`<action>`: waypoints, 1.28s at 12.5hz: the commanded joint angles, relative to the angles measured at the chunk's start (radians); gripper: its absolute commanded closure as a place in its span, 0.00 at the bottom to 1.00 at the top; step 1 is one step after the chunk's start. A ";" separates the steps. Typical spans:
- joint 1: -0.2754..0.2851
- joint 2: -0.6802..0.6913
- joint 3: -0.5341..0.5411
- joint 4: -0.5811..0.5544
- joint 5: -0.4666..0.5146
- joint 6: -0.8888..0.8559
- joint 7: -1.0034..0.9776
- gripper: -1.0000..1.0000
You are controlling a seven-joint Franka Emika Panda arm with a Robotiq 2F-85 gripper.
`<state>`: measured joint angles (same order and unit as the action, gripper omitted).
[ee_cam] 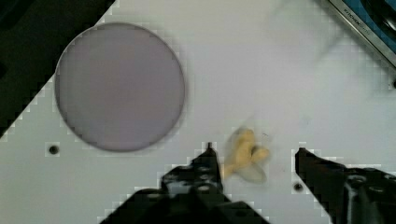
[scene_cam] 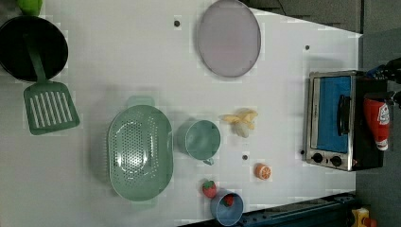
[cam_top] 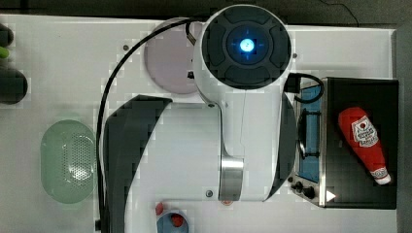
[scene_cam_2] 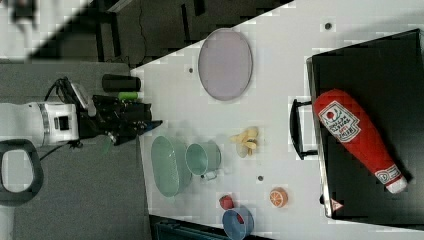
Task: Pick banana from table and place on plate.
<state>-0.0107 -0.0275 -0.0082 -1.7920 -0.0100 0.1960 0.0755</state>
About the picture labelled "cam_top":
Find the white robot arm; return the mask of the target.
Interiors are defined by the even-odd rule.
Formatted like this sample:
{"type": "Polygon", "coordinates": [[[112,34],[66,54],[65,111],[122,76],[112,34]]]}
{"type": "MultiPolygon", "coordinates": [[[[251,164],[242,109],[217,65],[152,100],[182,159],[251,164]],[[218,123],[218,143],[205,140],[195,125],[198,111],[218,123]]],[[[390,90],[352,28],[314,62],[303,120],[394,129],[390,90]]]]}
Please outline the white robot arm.
{"type": "Polygon", "coordinates": [[[161,201],[264,201],[294,161],[292,41],[254,5],[219,10],[193,48],[198,103],[139,94],[106,120],[104,233],[156,233],[161,201]]]}

